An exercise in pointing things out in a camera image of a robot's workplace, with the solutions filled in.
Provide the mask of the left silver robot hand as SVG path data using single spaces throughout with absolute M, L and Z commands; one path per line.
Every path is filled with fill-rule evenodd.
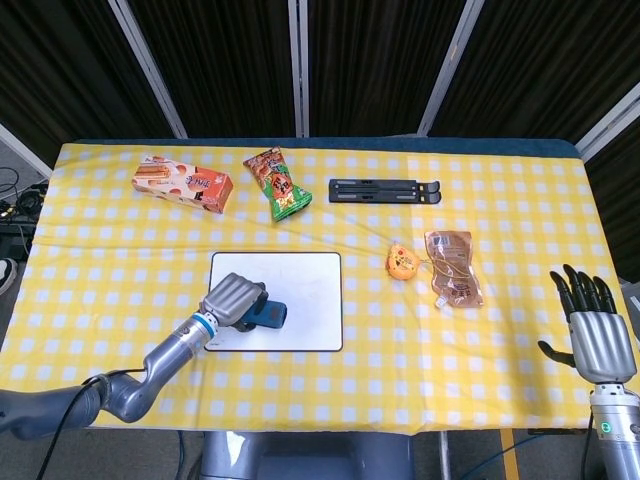
M 267 299 L 263 283 L 229 273 L 203 298 L 198 312 L 213 318 L 219 327 L 232 327 L 245 333 L 256 325 L 244 317 L 256 309 L 260 310 Z

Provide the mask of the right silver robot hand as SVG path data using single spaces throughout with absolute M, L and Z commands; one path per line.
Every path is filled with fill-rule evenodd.
M 556 285 L 569 329 L 572 351 L 560 352 L 540 340 L 550 360 L 577 370 L 589 383 L 624 384 L 637 373 L 630 335 L 617 312 L 609 286 L 565 264 L 564 273 L 549 273 Z

